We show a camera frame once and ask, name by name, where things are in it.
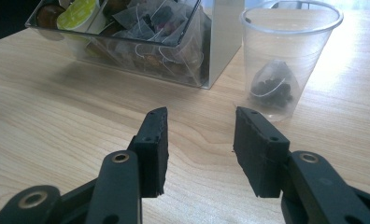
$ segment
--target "wood grain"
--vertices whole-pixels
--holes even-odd
[[[165,195],[143,200],[144,222],[283,223],[280,199],[256,198],[232,151],[243,60],[241,49],[207,91],[77,62],[31,30],[0,40],[0,209],[34,185],[66,193],[95,178],[167,106]],[[370,11],[345,12],[293,117],[275,125],[292,151],[321,154],[370,192]]]

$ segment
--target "clear plastic cup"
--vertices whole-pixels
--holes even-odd
[[[316,1],[270,1],[240,15],[244,34],[244,106],[270,121],[292,114],[343,13]]]

